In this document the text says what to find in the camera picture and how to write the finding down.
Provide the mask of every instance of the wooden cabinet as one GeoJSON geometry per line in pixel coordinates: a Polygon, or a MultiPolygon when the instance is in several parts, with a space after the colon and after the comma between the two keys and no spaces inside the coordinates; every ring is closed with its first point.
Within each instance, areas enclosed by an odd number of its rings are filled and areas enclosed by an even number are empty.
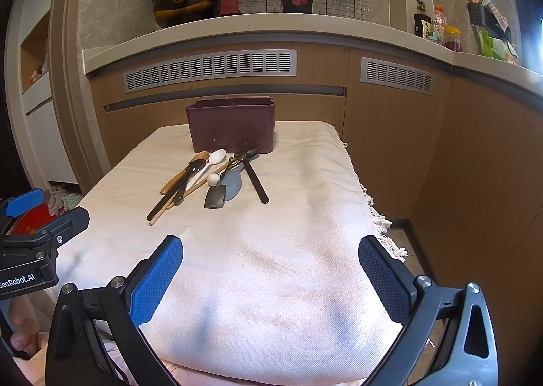
{"type": "Polygon", "coordinates": [[[436,147],[450,76],[409,60],[351,48],[343,141],[360,181],[388,219],[411,216],[436,147]],[[433,95],[360,82],[372,57],[435,75],[433,95]]]}

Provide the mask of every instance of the metal spoon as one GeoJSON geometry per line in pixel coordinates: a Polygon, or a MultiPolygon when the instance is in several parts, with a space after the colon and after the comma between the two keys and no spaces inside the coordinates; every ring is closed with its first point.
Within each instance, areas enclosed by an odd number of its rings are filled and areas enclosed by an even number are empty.
{"type": "Polygon", "coordinates": [[[183,186],[183,188],[186,186],[187,182],[188,182],[188,179],[190,177],[190,171],[193,170],[193,164],[196,163],[195,167],[200,167],[203,165],[205,165],[206,161],[205,159],[197,159],[196,161],[192,161],[192,162],[189,162],[187,168],[185,169],[186,170],[186,173],[185,175],[183,175],[182,178],[180,178],[180,180],[178,180],[175,184],[173,184],[172,188],[170,188],[166,194],[162,197],[161,200],[159,200],[158,204],[155,205],[155,208],[153,208],[151,210],[151,212],[147,215],[147,220],[149,222],[151,222],[153,220],[153,218],[158,214],[159,211],[162,210],[162,207],[164,207],[165,205],[169,204],[170,200],[172,200],[175,192],[177,192],[179,190],[179,188],[181,186],[183,186]]]}
{"type": "Polygon", "coordinates": [[[173,203],[175,205],[179,205],[183,201],[183,194],[186,191],[187,184],[188,184],[188,181],[190,180],[191,176],[194,173],[198,172],[199,170],[202,170],[206,166],[206,164],[207,164],[207,162],[206,162],[205,159],[197,159],[196,161],[192,161],[187,166],[187,171],[186,171],[186,174],[185,174],[185,178],[183,179],[183,183],[178,188],[177,193],[175,194],[175,196],[173,198],[173,203]]]}
{"type": "Polygon", "coordinates": [[[245,170],[247,171],[247,174],[249,175],[249,179],[251,180],[252,186],[256,190],[256,194],[260,198],[260,202],[262,202],[263,204],[267,204],[268,202],[270,202],[270,198],[268,198],[268,195],[266,194],[264,187],[262,187],[262,184],[260,184],[260,180],[258,176],[256,176],[256,173],[253,170],[251,163],[249,162],[251,158],[255,157],[258,154],[258,152],[259,152],[258,149],[249,150],[243,157],[242,162],[243,162],[243,166],[245,166],[245,170]]]}

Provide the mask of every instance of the grid pattern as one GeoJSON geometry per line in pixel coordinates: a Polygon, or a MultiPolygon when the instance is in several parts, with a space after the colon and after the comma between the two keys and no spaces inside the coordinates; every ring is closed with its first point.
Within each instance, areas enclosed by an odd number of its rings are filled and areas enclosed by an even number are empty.
{"type": "MultiPolygon", "coordinates": [[[[277,0],[240,0],[242,13],[278,13],[277,0]]],[[[368,20],[368,0],[323,0],[320,14],[368,20]]]]}

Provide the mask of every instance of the utensil holder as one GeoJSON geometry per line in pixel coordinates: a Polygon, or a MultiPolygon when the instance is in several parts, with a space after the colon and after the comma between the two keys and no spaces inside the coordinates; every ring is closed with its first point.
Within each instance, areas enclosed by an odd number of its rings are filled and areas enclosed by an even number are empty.
{"type": "Polygon", "coordinates": [[[476,26],[486,26],[487,18],[484,6],[481,3],[468,3],[470,23],[476,26]]]}
{"type": "Polygon", "coordinates": [[[275,102],[271,97],[199,100],[186,107],[194,151],[273,151],[275,102]]]}

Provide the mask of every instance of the black handle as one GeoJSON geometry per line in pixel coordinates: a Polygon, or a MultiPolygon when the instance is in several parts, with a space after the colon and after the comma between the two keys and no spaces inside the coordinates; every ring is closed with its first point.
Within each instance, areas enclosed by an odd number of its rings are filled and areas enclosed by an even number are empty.
{"type": "Polygon", "coordinates": [[[262,187],[262,184],[260,184],[258,176],[256,176],[255,171],[252,169],[252,165],[249,162],[248,159],[243,161],[243,165],[245,166],[245,170],[247,171],[247,174],[249,175],[249,178],[251,179],[252,186],[256,190],[256,194],[260,198],[260,202],[263,204],[267,204],[270,202],[270,198],[268,198],[268,195],[266,194],[264,187],[262,187]]]}

